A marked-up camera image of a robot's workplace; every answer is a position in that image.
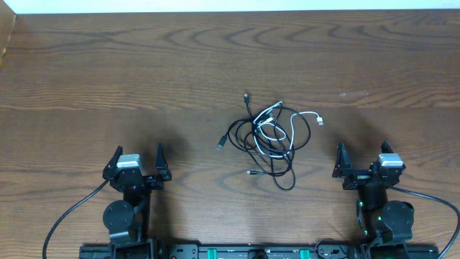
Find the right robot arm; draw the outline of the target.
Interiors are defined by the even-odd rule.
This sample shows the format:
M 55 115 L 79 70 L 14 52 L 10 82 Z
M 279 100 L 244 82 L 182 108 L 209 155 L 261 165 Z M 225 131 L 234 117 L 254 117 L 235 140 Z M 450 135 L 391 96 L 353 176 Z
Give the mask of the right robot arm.
M 332 176 L 343 180 L 342 188 L 357 191 L 359 226 L 378 245 L 404 242 L 413 237 L 414 208 L 404 201 L 390 201 L 387 190 L 400 182 L 405 170 L 402 158 L 387 142 L 368 169 L 356 169 L 351 164 L 344 143 L 337 147 L 337 159 Z

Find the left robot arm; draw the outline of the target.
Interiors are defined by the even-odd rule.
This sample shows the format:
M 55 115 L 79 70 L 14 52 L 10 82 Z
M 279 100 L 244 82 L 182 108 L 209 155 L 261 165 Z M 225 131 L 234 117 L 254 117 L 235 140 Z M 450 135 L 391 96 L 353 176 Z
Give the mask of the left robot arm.
M 123 154 L 119 146 L 103 170 L 103 179 L 123 194 L 123 199 L 109 204 L 103 213 L 103 223 L 113 245 L 143 242 L 150 223 L 151 193 L 164 188 L 172 180 L 161 145 L 155 160 L 157 174 L 146 176 L 139 154 Z

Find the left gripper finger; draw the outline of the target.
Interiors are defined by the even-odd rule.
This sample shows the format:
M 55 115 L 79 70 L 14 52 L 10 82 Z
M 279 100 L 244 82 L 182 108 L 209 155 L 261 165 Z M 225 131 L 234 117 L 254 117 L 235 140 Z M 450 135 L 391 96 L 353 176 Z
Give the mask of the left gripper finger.
M 118 162 L 119 157 L 122 155 L 122 153 L 123 153 L 123 147 L 118 146 L 115 153 L 113 154 L 113 156 L 111 157 L 111 159 L 109 160 L 109 162 L 107 163 L 103 171 L 112 172 L 112 170 L 117 169 L 116 164 Z
M 158 173 L 160 173 L 161 175 L 163 176 L 169 175 L 169 166 L 165 159 L 161 143 L 159 143 L 157 146 L 157 156 L 156 156 L 156 161 L 155 161 L 155 168 L 157 169 Z

